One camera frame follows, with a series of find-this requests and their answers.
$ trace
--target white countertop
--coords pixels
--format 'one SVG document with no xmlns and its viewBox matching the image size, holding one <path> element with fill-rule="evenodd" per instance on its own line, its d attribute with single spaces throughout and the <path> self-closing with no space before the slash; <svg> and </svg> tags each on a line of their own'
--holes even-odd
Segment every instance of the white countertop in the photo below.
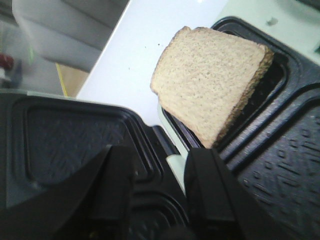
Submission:
<svg viewBox="0 0 320 240">
<path fill-rule="evenodd" d="M 124 106 L 162 125 L 150 80 L 158 59 L 184 26 L 211 27 L 227 0 L 131 0 L 77 99 Z"/>
<path fill-rule="evenodd" d="M 211 27 L 226 16 L 254 25 L 320 64 L 320 12 L 296 0 L 130 0 L 79 100 L 132 109 L 162 125 L 150 80 L 158 59 L 183 26 Z M 276 24 L 269 25 L 271 19 Z"/>
</svg>

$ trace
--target wooden floor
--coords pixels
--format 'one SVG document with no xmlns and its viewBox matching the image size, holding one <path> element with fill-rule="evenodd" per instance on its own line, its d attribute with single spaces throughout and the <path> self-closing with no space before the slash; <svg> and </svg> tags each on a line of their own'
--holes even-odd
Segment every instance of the wooden floor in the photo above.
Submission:
<svg viewBox="0 0 320 240">
<path fill-rule="evenodd" d="M 68 97 L 76 97 L 81 87 L 87 80 L 89 73 L 58 64 L 57 71 L 64 95 Z"/>
</svg>

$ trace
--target red object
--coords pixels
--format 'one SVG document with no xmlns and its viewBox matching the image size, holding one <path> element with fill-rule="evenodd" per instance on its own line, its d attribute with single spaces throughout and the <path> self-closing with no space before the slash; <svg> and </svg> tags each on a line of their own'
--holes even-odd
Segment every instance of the red object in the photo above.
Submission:
<svg viewBox="0 0 320 240">
<path fill-rule="evenodd" d="M 11 70 L 14 66 L 14 58 L 12 56 L 8 56 L 0 53 L 0 68 L 4 68 L 5 70 Z"/>
</svg>

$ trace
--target gray chair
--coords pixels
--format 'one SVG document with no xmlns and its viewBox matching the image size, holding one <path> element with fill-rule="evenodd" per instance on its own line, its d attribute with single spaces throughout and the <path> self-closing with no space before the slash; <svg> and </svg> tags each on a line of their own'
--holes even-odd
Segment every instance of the gray chair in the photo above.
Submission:
<svg viewBox="0 0 320 240">
<path fill-rule="evenodd" d="M 89 72 L 127 2 L 12 0 L 12 11 L 40 56 Z"/>
</svg>

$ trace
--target bread slice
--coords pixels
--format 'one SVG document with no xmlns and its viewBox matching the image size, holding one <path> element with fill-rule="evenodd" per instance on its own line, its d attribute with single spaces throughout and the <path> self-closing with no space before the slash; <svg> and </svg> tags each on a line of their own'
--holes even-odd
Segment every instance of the bread slice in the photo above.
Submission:
<svg viewBox="0 0 320 240">
<path fill-rule="evenodd" d="M 185 26 L 159 58 L 151 89 L 166 111 L 211 148 L 226 135 L 272 60 L 265 45 Z"/>
</svg>

